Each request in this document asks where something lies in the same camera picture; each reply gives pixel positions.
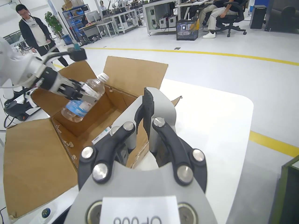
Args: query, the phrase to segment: glasses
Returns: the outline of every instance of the glasses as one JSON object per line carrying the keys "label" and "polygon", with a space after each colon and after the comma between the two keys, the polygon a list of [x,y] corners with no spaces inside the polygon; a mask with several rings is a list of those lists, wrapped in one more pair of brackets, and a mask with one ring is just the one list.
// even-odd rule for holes
{"label": "glasses", "polygon": [[26,11],[26,12],[23,12],[23,13],[21,13],[21,14],[19,14],[20,16],[25,16],[25,15],[28,15],[29,14],[29,12],[28,11]]}

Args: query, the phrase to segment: potted plant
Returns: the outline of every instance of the potted plant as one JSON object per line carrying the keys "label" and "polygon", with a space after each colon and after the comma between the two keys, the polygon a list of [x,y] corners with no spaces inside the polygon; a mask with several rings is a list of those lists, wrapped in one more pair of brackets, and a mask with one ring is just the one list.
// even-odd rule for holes
{"label": "potted plant", "polygon": [[60,39],[63,36],[62,25],[59,23],[58,19],[51,12],[45,13],[45,21],[51,28],[54,34],[56,34]]}

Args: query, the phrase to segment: bottle cap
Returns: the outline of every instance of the bottle cap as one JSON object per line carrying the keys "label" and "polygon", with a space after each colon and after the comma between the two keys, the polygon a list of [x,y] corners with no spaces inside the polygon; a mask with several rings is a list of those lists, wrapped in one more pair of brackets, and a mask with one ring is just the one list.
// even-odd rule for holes
{"label": "bottle cap", "polygon": [[104,82],[107,82],[108,79],[109,79],[109,77],[108,77],[107,74],[105,74],[105,73],[101,73],[101,74],[98,76],[98,79],[100,79],[100,80],[102,80],[102,81],[104,81]]}

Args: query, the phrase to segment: yellow floor line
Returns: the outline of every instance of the yellow floor line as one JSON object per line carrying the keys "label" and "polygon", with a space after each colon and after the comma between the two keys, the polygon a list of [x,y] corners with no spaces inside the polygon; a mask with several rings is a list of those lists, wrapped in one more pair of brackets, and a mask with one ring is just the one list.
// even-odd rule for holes
{"label": "yellow floor line", "polygon": [[[86,48],[86,49],[113,49],[113,50],[135,50],[135,51],[163,51],[163,52],[181,52],[181,53],[197,53],[197,54],[210,54],[210,55],[222,55],[222,56],[234,56],[234,57],[242,57],[242,58],[250,58],[250,59],[258,59],[258,60],[264,60],[264,61],[272,61],[272,62],[279,62],[284,64],[289,64],[292,62],[286,62],[286,61],[279,61],[271,58],[265,58],[263,57],[255,57],[255,56],[243,56],[243,55],[235,55],[235,54],[226,54],[226,53],[212,53],[212,52],[201,52],[201,51],[177,51],[177,50],[161,50],[161,49],[114,49],[114,48]],[[64,68],[61,65],[53,64],[57,68]],[[265,135],[256,133],[254,131],[250,131],[249,140],[252,142],[255,142],[259,145],[265,146],[269,149],[278,151],[280,153],[283,153],[285,155],[296,157],[299,155],[299,147],[278,141],[276,139],[269,138]]]}
{"label": "yellow floor line", "polygon": [[250,131],[249,140],[291,157],[296,157],[299,155],[298,147],[269,138],[253,131]]}
{"label": "yellow floor line", "polygon": [[232,56],[232,57],[240,57],[247,59],[255,59],[267,62],[274,63],[282,63],[293,66],[299,66],[299,63],[277,60],[267,57],[258,57],[258,56],[247,56],[247,55],[239,55],[239,54],[230,54],[230,53],[219,53],[219,52],[205,52],[205,51],[188,51],[188,50],[166,50],[166,49],[125,49],[125,48],[90,48],[86,47],[85,49],[107,49],[107,50],[131,50],[131,51],[154,51],[154,52],[168,52],[168,53],[189,53],[189,54],[204,54],[204,55],[215,55],[215,56]]}

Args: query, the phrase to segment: pants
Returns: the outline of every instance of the pants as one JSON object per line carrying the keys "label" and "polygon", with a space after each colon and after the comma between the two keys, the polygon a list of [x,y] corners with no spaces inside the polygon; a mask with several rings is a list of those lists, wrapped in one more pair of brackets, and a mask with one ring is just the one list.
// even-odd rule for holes
{"label": "pants", "polygon": [[209,5],[207,7],[205,7],[204,9],[201,10],[201,12],[199,13],[199,24],[202,27],[203,26],[203,22],[205,20],[205,16],[208,12],[212,12],[215,8],[217,8],[215,5]]}
{"label": "pants", "polygon": [[[38,51],[38,53],[39,53],[41,56],[43,56],[43,55],[45,55],[46,53],[48,53],[48,51],[49,51],[52,47],[54,47],[54,46],[55,46],[55,43],[54,43],[54,41],[51,40],[51,43],[49,43],[48,45],[45,45],[45,46],[38,47],[36,50]],[[56,49],[54,49],[52,52],[56,52],[56,53],[58,53],[59,50],[56,48]],[[61,63],[62,65],[64,65],[65,67],[68,66],[68,63],[66,62],[66,60],[65,60],[62,56],[58,58],[58,61],[60,61],[60,63]]]}
{"label": "pants", "polygon": [[[225,11],[225,7],[220,7],[220,8],[216,8],[213,10],[213,12],[211,13],[211,16],[209,18],[209,25],[208,25],[208,30],[216,30],[216,18],[220,15],[223,14],[223,12]],[[226,13],[227,15],[237,15],[238,12],[234,12],[234,11],[227,11]]]}

